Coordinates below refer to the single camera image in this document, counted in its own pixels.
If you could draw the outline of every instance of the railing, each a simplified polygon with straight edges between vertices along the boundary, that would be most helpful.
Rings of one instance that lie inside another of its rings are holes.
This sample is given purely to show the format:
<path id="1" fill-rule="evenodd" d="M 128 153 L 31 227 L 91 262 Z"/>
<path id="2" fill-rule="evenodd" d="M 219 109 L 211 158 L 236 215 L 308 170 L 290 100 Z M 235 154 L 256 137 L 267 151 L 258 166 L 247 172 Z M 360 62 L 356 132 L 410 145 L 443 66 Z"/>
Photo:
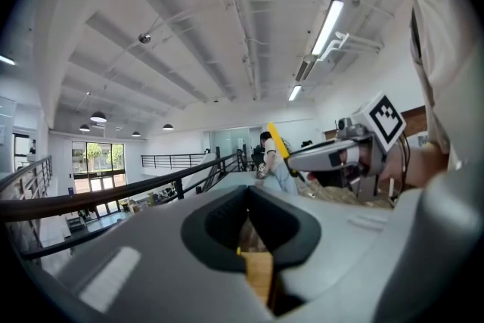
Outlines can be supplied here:
<path id="1" fill-rule="evenodd" d="M 52 179 L 52 159 L 46 157 L 18 169 L 0 181 L 0 203 L 27 203 L 47 195 Z M 25 219 L 9 225 L 9 231 L 17 246 L 22 249 L 41 247 L 40 221 Z"/>
<path id="2" fill-rule="evenodd" d="M 141 155 L 141 164 L 155 169 L 187 169 L 198 166 L 204 157 L 205 154 Z"/>
<path id="3" fill-rule="evenodd" d="M 217 183 L 219 183 L 230 172 L 236 170 L 241 171 L 241 160 L 242 156 L 241 152 L 239 151 L 236 154 L 200 164 L 199 166 L 193 166 L 191 168 L 165 176 L 132 183 L 130 185 L 121 186 L 118 188 L 112 188 L 110 190 L 97 192 L 95 194 L 77 194 L 73 196 L 62 195 L 60 197 L 42 197 L 30 200 L 0 200 L 0 217 L 4 222 L 10 222 L 9 225 L 14 225 L 16 223 L 25 221 L 31 222 L 32 220 L 38 221 L 41 218 L 60 216 L 79 210 L 90 209 L 113 200 L 132 197 L 133 195 L 154 190 L 155 188 L 170 184 L 172 182 L 175 183 L 175 194 L 162 200 L 159 204 L 168 203 L 175 199 L 182 200 L 185 198 L 185 194 L 190 190 L 196 189 L 197 193 L 208 191 L 217 185 Z M 194 173 L 203 171 L 205 169 L 211 169 L 206 178 L 203 178 L 200 181 L 192 184 L 190 187 L 183 187 L 182 179 L 184 177 L 193 175 Z M 204 182 L 209 182 L 210 184 L 208 187 L 204 185 L 203 190 L 200 185 L 202 185 Z M 0 187 L 6 187 L 4 181 L 0 181 Z M 83 244 L 86 241 L 101 235 L 107 229 L 108 228 L 104 228 L 97 232 L 88 233 L 81 238 L 74 238 L 70 241 L 65 241 L 50 247 L 42 247 L 42 245 L 39 243 L 38 246 L 34 247 L 17 245 L 17 248 L 19 248 L 20 255 L 24 259 L 38 259 L 61 250 Z"/>

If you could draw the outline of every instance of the ceiling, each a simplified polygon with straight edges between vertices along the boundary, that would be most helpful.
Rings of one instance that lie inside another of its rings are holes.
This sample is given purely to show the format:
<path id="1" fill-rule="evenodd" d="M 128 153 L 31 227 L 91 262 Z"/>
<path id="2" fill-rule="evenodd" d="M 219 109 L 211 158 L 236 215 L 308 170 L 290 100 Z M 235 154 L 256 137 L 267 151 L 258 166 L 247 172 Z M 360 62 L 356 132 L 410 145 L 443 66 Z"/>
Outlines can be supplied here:
<path id="1" fill-rule="evenodd" d="M 403 0 L 343 0 L 335 31 L 379 40 Z M 149 123 L 189 104 L 280 101 L 318 37 L 330 0 L 97 0 L 70 55 L 57 109 Z M 144 45 L 138 36 L 148 33 Z M 311 99 L 356 59 L 333 54 L 302 82 Z"/>

